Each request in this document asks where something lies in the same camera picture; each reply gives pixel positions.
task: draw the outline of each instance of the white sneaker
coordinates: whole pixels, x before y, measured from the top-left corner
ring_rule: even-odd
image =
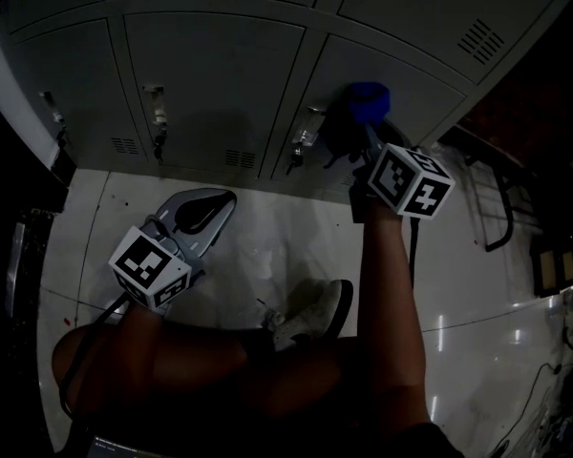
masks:
[[[350,311],[352,291],[350,281],[334,280],[323,287],[316,303],[288,321],[279,312],[270,310],[266,327],[274,333],[276,351],[323,337],[336,339]]]

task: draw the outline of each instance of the locker vent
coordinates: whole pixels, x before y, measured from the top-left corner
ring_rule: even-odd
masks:
[[[138,154],[138,146],[133,139],[125,139],[121,137],[112,137],[111,141],[113,146],[118,153],[123,153],[125,155],[137,155]]]
[[[239,166],[240,168],[254,168],[256,155],[254,153],[241,153],[228,149],[225,151],[225,164],[227,166]]]
[[[344,185],[345,187],[351,187],[352,185],[354,185],[354,175],[350,174],[346,178],[344,178],[344,181],[342,181],[342,185]]]
[[[499,51],[504,41],[481,20],[476,19],[473,26],[458,41],[457,45],[476,61],[485,65]]]

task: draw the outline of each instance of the locker handle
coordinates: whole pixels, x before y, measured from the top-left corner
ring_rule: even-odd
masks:
[[[57,110],[57,106],[55,105],[55,100],[53,100],[51,92],[40,92],[39,95],[43,102],[45,102],[49,112],[51,112],[51,115],[53,116],[53,122],[61,124],[64,121],[64,116]]]
[[[302,120],[291,141],[304,147],[311,147],[318,137],[318,130],[325,121],[325,111],[318,107],[308,107],[308,116]]]
[[[288,176],[293,168],[299,168],[304,164],[304,157],[302,156],[302,145],[301,142],[297,144],[297,147],[294,149],[293,153],[290,156],[290,163],[286,168],[286,175]]]
[[[155,116],[153,123],[156,125],[166,125],[168,118],[163,102],[163,87],[145,85],[142,89],[151,97],[151,107],[153,108],[153,114]]]

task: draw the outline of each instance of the floor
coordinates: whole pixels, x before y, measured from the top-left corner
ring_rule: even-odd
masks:
[[[516,421],[541,364],[565,358],[561,296],[533,295],[528,256],[535,220],[516,216],[513,239],[486,253],[505,228],[492,172],[464,166],[456,152],[434,155],[457,188],[432,221],[423,221],[416,258],[415,299],[427,351],[431,417],[466,456],[490,452]],[[141,225],[171,195],[199,183],[77,170],[66,208],[56,217],[43,268],[38,321],[38,372],[55,450],[70,420],[59,407],[51,373],[57,341],[96,319],[121,293],[107,260],[132,225]],[[168,318],[195,325],[255,327],[264,308],[285,309],[288,294],[309,279],[348,279],[355,301],[344,336],[356,334],[362,226],[347,205],[232,189],[238,207],[205,257],[207,276],[180,296]],[[524,195],[513,198],[527,204]],[[409,225],[403,235],[409,245]],[[526,437],[556,383],[542,371],[522,422]]]

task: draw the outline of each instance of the black cable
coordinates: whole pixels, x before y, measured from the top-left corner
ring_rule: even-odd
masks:
[[[110,307],[108,307],[102,313],[101,316],[97,318],[97,321],[95,321],[93,324],[89,326],[89,329],[87,329],[85,336],[83,336],[83,339],[80,341],[80,344],[78,345],[78,349],[74,354],[73,362],[70,364],[70,368],[68,368],[68,371],[66,372],[66,375],[64,376],[64,379],[61,381],[61,385],[59,386],[59,403],[61,404],[61,408],[64,410],[66,415],[71,419],[74,419],[74,416],[72,412],[68,409],[68,405],[66,404],[66,398],[68,396],[68,387],[72,383],[74,375],[76,374],[76,371],[80,367],[80,364],[83,363],[85,355],[92,347],[92,344],[96,339],[99,328],[106,322],[106,320],[111,316],[111,314],[113,314],[113,312],[115,312],[118,308],[120,308],[124,303],[129,301],[129,298],[130,298],[129,294],[127,292],[123,292],[123,294],[121,294],[121,296],[115,302],[113,302],[113,304]]]
[[[535,380],[533,380],[533,384],[531,385],[531,391],[528,393],[528,397],[526,398],[526,402],[524,403],[524,408],[522,409],[522,412],[520,413],[520,417],[509,428],[509,430],[505,433],[505,435],[499,440],[499,442],[497,443],[497,445],[493,449],[492,454],[490,455],[491,458],[499,458],[500,456],[502,456],[502,454],[505,452],[505,450],[507,450],[507,446],[509,446],[509,442],[507,442],[507,446],[505,446],[505,447],[501,447],[501,445],[503,444],[503,441],[505,441],[507,439],[507,437],[510,435],[510,433],[514,430],[514,428],[520,423],[520,421],[522,420],[522,417],[524,417],[524,412],[526,412],[526,408],[528,407],[528,404],[531,401],[531,398],[533,397],[533,391],[535,390],[535,385],[537,384],[537,380],[539,379],[539,376],[541,375],[541,371],[543,370],[543,368],[545,366],[550,368],[555,373],[557,373],[556,370],[558,370],[559,372],[561,371],[560,365],[558,367],[554,368],[554,367],[552,367],[552,365],[550,363],[544,363],[539,367],[539,369],[537,370],[537,375],[535,376]]]
[[[410,218],[410,279],[412,280],[412,288],[414,288],[414,266],[416,262],[416,246],[418,245],[419,224],[419,218]]]
[[[554,372],[554,375],[558,375],[563,368],[568,367],[568,366],[573,366],[573,363],[558,364],[556,367],[553,367],[550,363],[544,363],[539,367],[539,370],[537,370],[537,375],[535,376],[535,380],[533,380],[533,384],[531,385],[531,391],[529,392],[528,398],[526,399],[526,402],[524,403],[524,408],[522,409],[522,413],[520,414],[520,417],[509,428],[509,430],[505,433],[505,435],[497,443],[497,445],[493,449],[493,452],[490,455],[491,458],[499,458],[507,450],[507,447],[509,446],[509,440],[505,443],[505,446],[502,447],[501,445],[507,439],[509,434],[514,430],[514,428],[519,424],[519,422],[522,420],[522,417],[524,417],[524,412],[526,412],[526,408],[528,407],[528,404],[530,403],[531,398],[533,397],[533,391],[535,390],[535,385],[537,384],[537,380],[539,379],[539,376],[541,375],[541,371],[543,370],[544,366],[547,366],[548,368],[550,368]]]

